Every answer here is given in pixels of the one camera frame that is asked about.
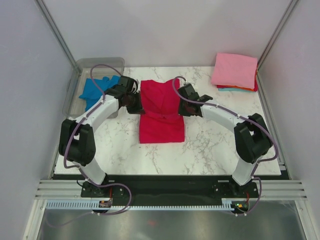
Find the red t shirt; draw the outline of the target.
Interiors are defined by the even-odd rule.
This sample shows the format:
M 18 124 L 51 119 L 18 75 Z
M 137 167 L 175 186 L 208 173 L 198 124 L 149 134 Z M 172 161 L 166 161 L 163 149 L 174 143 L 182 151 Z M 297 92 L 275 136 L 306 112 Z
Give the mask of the red t shirt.
M 140 96 L 144 114 L 139 120 L 141 144 L 182 143 L 185 141 L 184 118 L 178 114 L 180 98 L 175 90 L 179 80 L 157 82 L 143 80 Z

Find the clear plastic bin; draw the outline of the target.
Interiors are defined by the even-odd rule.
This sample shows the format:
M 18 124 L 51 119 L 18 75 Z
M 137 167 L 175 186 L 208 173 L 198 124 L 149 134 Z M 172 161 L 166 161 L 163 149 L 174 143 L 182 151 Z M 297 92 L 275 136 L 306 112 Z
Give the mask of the clear plastic bin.
M 90 77 L 90 70 L 97 64 L 109 65 L 115 70 L 105 67 L 97 66 L 92 72 L 95 79 L 101 80 L 103 77 L 111 78 L 119 71 L 124 73 L 125 60 L 122 57 L 98 57 L 98 58 L 82 58 L 76 62 L 73 69 L 69 84 L 67 87 L 66 97 L 62 108 L 62 113 L 67 118 L 77 118 L 85 113 L 86 101 L 79 98 L 83 93 L 86 80 Z

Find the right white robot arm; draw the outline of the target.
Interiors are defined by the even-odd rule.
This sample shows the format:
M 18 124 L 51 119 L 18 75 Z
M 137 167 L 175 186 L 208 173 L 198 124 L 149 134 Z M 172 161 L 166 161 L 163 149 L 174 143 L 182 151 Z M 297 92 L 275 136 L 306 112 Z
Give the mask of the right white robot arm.
M 219 105 L 211 96 L 199 96 L 190 83 L 174 91 L 180 98 L 179 115 L 212 120 L 234 134 L 238 162 L 229 191 L 235 197 L 242 196 L 247 191 L 246 184 L 253 178 L 261 158 L 276 146 L 263 116 L 258 113 L 242 116 Z

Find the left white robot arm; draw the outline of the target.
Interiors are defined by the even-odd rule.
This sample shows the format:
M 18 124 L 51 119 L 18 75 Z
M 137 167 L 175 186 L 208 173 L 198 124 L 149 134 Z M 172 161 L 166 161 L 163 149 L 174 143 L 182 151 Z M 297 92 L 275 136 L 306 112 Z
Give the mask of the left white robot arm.
M 93 184 L 92 191 L 99 197 L 109 193 L 110 185 L 95 158 L 95 131 L 122 107 L 130 114 L 144 113 L 138 86 L 137 80 L 122 75 L 88 111 L 74 120 L 65 119 L 61 124 L 58 152 L 63 156 L 64 167 L 78 169 Z

